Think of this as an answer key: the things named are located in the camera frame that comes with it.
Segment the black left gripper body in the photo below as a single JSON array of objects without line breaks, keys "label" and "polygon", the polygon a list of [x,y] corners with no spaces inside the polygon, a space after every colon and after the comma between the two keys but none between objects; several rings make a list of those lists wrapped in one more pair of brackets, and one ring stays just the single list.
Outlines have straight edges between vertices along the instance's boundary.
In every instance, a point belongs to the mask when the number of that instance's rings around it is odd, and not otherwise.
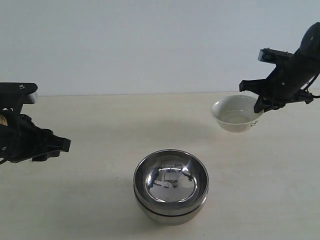
[{"label": "black left gripper body", "polygon": [[8,108],[0,111],[0,162],[20,163],[32,160],[37,150],[47,148],[53,131],[36,126],[26,114],[16,114]]}]

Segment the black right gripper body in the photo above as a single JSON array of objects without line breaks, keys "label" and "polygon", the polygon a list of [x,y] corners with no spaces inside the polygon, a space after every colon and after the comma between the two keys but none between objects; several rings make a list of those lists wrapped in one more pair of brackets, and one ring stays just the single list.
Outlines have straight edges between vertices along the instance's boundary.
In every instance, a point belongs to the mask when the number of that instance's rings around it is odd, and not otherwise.
[{"label": "black right gripper body", "polygon": [[287,61],[276,64],[266,77],[263,92],[259,96],[268,99],[272,107],[297,102],[309,104],[319,98],[308,90],[319,75],[319,56],[294,53]]}]

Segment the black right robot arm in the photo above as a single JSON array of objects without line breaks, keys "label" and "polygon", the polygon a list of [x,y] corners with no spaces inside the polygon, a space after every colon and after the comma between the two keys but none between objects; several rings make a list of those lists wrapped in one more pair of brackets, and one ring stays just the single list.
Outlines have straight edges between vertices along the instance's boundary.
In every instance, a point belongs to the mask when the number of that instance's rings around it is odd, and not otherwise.
[{"label": "black right robot arm", "polygon": [[290,103],[309,104],[320,97],[309,91],[320,76],[319,22],[308,28],[294,53],[262,48],[257,59],[275,68],[266,78],[242,80],[239,84],[239,91],[258,95],[255,113],[278,110]]}]

